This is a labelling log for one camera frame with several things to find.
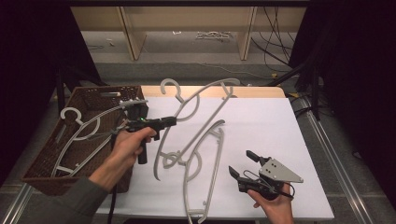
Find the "cable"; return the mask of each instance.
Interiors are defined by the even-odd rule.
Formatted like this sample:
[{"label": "cable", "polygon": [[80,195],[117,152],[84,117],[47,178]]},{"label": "cable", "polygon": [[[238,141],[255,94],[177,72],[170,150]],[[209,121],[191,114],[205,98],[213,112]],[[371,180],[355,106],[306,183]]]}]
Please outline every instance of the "cable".
[{"label": "cable", "polygon": [[[329,106],[328,106],[328,105],[318,105],[318,108],[327,108],[327,107],[329,107]],[[312,109],[314,109],[313,106],[309,106],[309,107],[305,107],[305,108],[302,108],[302,109],[298,109],[298,110],[294,111],[294,115],[296,116],[296,118],[298,118],[298,117],[300,117],[303,113],[306,113],[306,112],[308,112],[308,111],[310,111],[310,110],[312,110]]]},{"label": "cable", "polygon": [[[331,118],[335,117],[334,113],[332,112],[332,108],[330,107],[329,103],[327,102],[328,99],[326,97],[326,94],[324,94],[325,92],[321,91],[320,93],[321,94],[318,97],[318,102],[321,103],[321,105],[318,105],[318,109],[320,109],[320,108],[329,108],[330,111],[329,111],[329,113],[325,113],[323,111],[318,110],[318,112],[320,114],[322,114],[322,115],[327,116],[327,117],[331,117]],[[297,99],[304,99],[303,97],[305,97],[305,96],[308,97],[308,98],[312,97],[311,94],[307,93],[305,95],[301,95],[300,97],[298,97],[296,99],[293,99],[290,103],[294,102]]]},{"label": "cable", "polygon": [[274,54],[272,54],[271,52],[269,52],[268,50],[266,50],[266,49],[264,49],[262,46],[260,46],[253,38],[251,38],[251,41],[253,41],[253,43],[257,46],[258,49],[260,49],[260,50],[264,51],[265,53],[269,54],[271,57],[275,58],[275,59],[276,59],[277,61],[279,61],[280,63],[283,63],[283,64],[289,66],[288,63],[286,63],[285,61],[279,59],[279,58],[276,57]]},{"label": "cable", "polygon": [[290,35],[290,33],[288,32],[288,35],[289,35],[289,37],[290,37],[290,39],[291,39],[291,41],[293,41],[293,43],[294,42],[296,42],[295,40],[294,40],[294,38]]},{"label": "cable", "polygon": [[265,37],[262,36],[262,32],[259,32],[259,35],[262,37],[262,39],[263,39],[265,42],[267,42],[267,43],[270,44],[270,45],[277,46],[277,47],[281,47],[281,48],[285,48],[285,49],[292,49],[292,48],[290,48],[290,47],[285,47],[285,46],[282,46],[282,45],[278,45],[278,44],[276,44],[276,43],[273,43],[273,42],[271,42],[271,41],[265,39]]},{"label": "cable", "polygon": [[267,68],[269,68],[270,70],[276,71],[276,72],[289,72],[289,71],[284,71],[284,70],[277,70],[275,68],[272,68],[268,65],[267,60],[266,60],[266,54],[269,54],[271,57],[273,57],[274,59],[280,61],[281,63],[289,66],[286,62],[282,61],[281,59],[279,59],[278,57],[276,57],[274,54],[272,54],[271,52],[267,51],[266,49],[263,49],[258,43],[256,43],[256,41],[254,41],[253,38],[251,38],[251,41],[257,46],[258,49],[262,50],[264,52],[264,64]]},{"label": "cable", "polygon": [[289,60],[290,56],[289,56],[288,52],[286,51],[285,46],[283,45],[282,38],[280,37],[279,23],[277,21],[278,7],[275,7],[276,14],[275,14],[274,23],[272,23],[272,21],[271,21],[269,15],[267,13],[267,10],[265,9],[265,7],[263,7],[263,9],[264,9],[265,15],[266,15],[268,21],[270,22],[270,25],[271,25],[271,28],[272,28],[272,32],[270,34],[269,42],[271,41],[272,34],[275,34],[277,39],[278,39],[278,41],[279,41],[279,43],[280,43],[280,45],[281,45],[281,47],[282,47],[282,50],[283,50],[283,53],[285,54],[286,59]]},{"label": "cable", "polygon": [[107,216],[107,224],[111,224],[114,214],[114,208],[116,207],[116,200],[117,200],[117,185],[114,186],[111,192],[111,205],[110,211],[108,212]]},{"label": "cable", "polygon": [[[248,176],[246,173],[250,173],[251,175],[254,175],[255,177],[257,177],[258,179],[255,180],[255,179],[251,178],[250,176]],[[258,176],[258,175],[253,174],[253,173],[252,173],[251,171],[249,171],[249,170],[245,170],[245,171],[244,171],[244,176],[245,176],[247,179],[250,179],[250,180],[256,182],[257,184],[259,184],[259,185],[261,185],[261,186],[263,186],[263,187],[266,187],[266,188],[268,188],[268,189],[272,189],[272,188],[274,187],[274,186],[271,186],[267,181],[265,181],[264,178],[262,178],[261,176]],[[287,185],[289,185],[289,186],[291,186],[291,188],[293,189],[293,193],[292,193],[292,194],[288,194],[288,193],[283,192],[282,190],[277,190],[277,189],[274,189],[274,192],[277,193],[277,194],[283,195],[283,196],[285,196],[285,197],[288,197],[288,198],[293,199],[293,198],[294,198],[294,193],[295,193],[294,186],[291,185],[290,183],[287,183],[287,182],[283,182],[283,183],[284,183],[284,184],[287,184]]]}]

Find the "hand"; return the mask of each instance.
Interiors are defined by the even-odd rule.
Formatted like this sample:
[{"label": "hand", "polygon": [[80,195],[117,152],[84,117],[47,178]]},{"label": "hand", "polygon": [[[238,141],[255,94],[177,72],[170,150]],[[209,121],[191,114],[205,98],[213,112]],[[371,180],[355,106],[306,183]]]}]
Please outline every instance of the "hand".
[{"label": "hand", "polygon": [[128,133],[126,131],[119,132],[116,143],[108,160],[112,162],[125,165],[126,169],[131,168],[136,162],[137,156],[142,153],[143,148],[140,146],[142,140],[151,142],[151,137],[157,133],[151,128],[145,128],[135,133]]},{"label": "hand", "polygon": [[[285,184],[282,189],[283,192],[290,194],[290,186]],[[262,208],[264,213],[268,216],[271,223],[273,224],[290,224],[293,222],[293,214],[291,211],[291,199],[282,195],[279,195],[272,201],[264,199],[260,193],[249,189],[247,194],[256,203],[253,205],[255,208],[259,206]]]},{"label": "hand", "polygon": [[144,139],[150,142],[150,137],[156,134],[151,128],[144,128],[135,133],[119,132],[113,151],[89,179],[103,189],[111,191],[123,174],[131,169],[137,156],[142,152],[140,142]]}]

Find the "white table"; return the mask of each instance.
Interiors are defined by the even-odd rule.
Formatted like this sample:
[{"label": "white table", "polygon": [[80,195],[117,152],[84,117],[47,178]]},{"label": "white table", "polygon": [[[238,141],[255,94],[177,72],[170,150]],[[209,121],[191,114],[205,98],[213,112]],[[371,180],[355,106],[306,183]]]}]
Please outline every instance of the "white table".
[{"label": "white table", "polygon": [[[174,97],[146,98],[149,119],[173,116],[179,106]],[[181,150],[186,146],[221,101],[218,97],[201,98],[197,114],[192,119],[179,122],[177,126],[172,127],[163,152]],[[194,104],[195,102],[191,102],[189,106],[193,107]],[[304,183],[293,184],[296,191],[292,202],[295,219],[333,218],[332,209],[319,182],[288,99],[232,98],[211,123],[218,119],[225,120],[225,124],[220,126],[225,132],[225,138],[208,219],[265,218],[261,209],[253,208],[254,201],[246,193],[238,191],[236,180],[229,174],[229,165],[240,175],[244,170],[258,173],[260,165],[246,156],[246,150],[251,150],[259,156],[276,158],[304,179]],[[154,178],[153,163],[159,144],[160,141],[148,144],[148,163],[134,166],[130,190],[118,195],[115,214],[150,218],[186,216],[183,202],[185,167],[175,165],[171,169],[163,169],[161,160],[161,181]],[[203,157],[203,170],[189,183],[190,208],[204,208],[203,201],[208,192],[216,149],[215,137],[208,137],[199,149]],[[192,148],[183,159],[186,160],[191,151]],[[109,196],[97,212],[108,213],[110,202]]]}]

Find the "wicker basket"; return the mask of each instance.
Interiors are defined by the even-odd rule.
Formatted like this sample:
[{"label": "wicker basket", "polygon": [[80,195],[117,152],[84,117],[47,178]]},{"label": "wicker basket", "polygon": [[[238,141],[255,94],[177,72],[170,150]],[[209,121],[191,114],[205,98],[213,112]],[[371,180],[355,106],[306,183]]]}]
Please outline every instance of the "wicker basket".
[{"label": "wicker basket", "polygon": [[[75,88],[66,107],[78,109],[82,115],[81,120],[86,122],[101,112],[119,105],[120,100],[127,101],[136,97],[144,99],[141,88],[136,86]],[[124,114],[120,110],[116,110],[101,117],[101,124],[97,133],[109,133],[120,122],[120,116],[124,116]],[[23,182],[30,184],[46,195],[62,195],[80,177],[91,175],[102,164],[104,159],[110,154],[111,146],[109,143],[74,176],[65,177],[67,173],[62,171],[57,171],[55,176],[51,176],[62,149],[79,129],[79,124],[75,122],[76,118],[76,113],[66,112],[65,119],[58,120],[46,145],[44,145],[33,164],[23,176]],[[87,126],[78,136],[85,136],[91,133],[95,126],[96,121]],[[64,154],[60,165],[74,170],[77,164],[83,162],[108,137],[109,134],[104,134],[92,140],[74,141]],[[131,175],[132,169],[120,180],[118,192],[128,191]]]}]

